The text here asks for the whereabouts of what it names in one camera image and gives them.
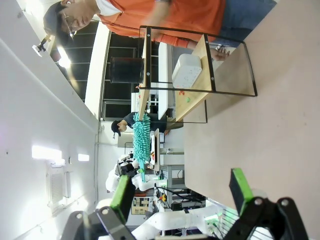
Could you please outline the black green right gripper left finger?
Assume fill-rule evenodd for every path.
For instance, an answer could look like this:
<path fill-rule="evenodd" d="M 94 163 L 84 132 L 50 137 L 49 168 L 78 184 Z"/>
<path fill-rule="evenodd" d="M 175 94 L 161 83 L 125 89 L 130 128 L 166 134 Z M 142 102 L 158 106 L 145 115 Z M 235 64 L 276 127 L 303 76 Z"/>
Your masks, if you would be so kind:
<path fill-rule="evenodd" d="M 63 233 L 62 240 L 97 240 L 110 237 L 112 240 L 134 240 L 126 227 L 136 188 L 127 175 L 119 179 L 109 206 L 96 209 L 91 214 L 84 211 L 72 212 Z"/>

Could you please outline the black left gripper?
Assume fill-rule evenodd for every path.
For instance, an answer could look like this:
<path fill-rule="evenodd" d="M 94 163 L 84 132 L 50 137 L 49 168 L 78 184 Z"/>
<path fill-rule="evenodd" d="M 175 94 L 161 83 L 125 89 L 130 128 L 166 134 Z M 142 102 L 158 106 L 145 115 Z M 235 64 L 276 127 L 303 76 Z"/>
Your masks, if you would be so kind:
<path fill-rule="evenodd" d="M 128 163 L 126 165 L 121 165 L 119 173 L 120 173 L 120 176 L 129 176 L 129 177 L 134 177 L 137 174 L 135 167 L 131 163 Z"/>

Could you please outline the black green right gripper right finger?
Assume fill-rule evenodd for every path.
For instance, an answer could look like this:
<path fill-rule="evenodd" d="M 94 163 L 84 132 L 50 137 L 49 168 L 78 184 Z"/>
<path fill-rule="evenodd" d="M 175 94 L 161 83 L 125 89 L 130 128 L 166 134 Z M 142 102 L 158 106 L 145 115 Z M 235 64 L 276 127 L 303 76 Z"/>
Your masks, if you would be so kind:
<path fill-rule="evenodd" d="M 270 232 L 274 240 L 307 240 L 308 234 L 295 201 L 282 197 L 277 202 L 254 196 L 241 168 L 230 171 L 229 188 L 238 220 L 225 235 L 226 240 L 248 240 L 256 228 Z"/>

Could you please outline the person's right hand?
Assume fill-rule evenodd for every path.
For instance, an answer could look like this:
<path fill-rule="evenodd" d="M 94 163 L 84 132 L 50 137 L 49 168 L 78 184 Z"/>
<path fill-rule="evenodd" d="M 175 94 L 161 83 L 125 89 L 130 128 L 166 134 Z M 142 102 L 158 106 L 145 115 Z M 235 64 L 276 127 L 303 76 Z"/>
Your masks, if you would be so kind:
<path fill-rule="evenodd" d="M 226 50 L 224 46 L 219 46 L 218 48 L 210 48 L 210 55 L 214 61 L 224 61 L 230 55 L 230 51 Z"/>

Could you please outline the person's left hand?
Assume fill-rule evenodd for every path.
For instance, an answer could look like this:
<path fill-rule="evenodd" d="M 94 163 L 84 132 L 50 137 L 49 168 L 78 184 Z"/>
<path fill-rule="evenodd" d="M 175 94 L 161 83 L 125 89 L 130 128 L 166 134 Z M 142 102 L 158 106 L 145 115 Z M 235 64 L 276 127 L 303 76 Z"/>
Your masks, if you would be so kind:
<path fill-rule="evenodd" d="M 146 26 L 160 27 L 171 11 L 171 0 L 156 0 L 152 10 L 144 20 Z"/>

